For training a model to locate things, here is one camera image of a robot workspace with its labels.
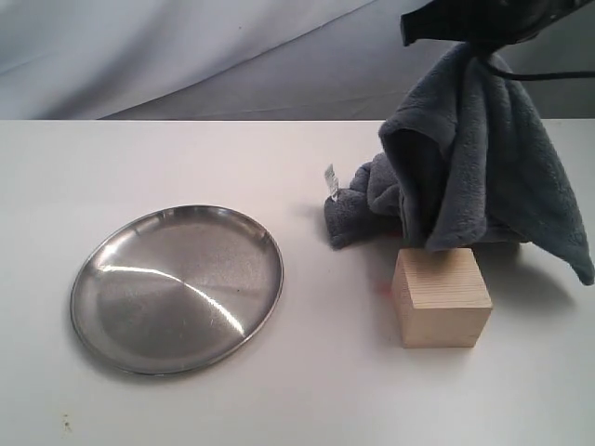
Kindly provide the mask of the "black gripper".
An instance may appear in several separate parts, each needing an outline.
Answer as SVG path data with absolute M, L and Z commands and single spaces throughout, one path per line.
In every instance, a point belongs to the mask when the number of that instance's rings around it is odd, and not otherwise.
M 419 40 L 511 46 L 530 40 L 591 0 L 434 0 L 401 15 L 403 44 Z

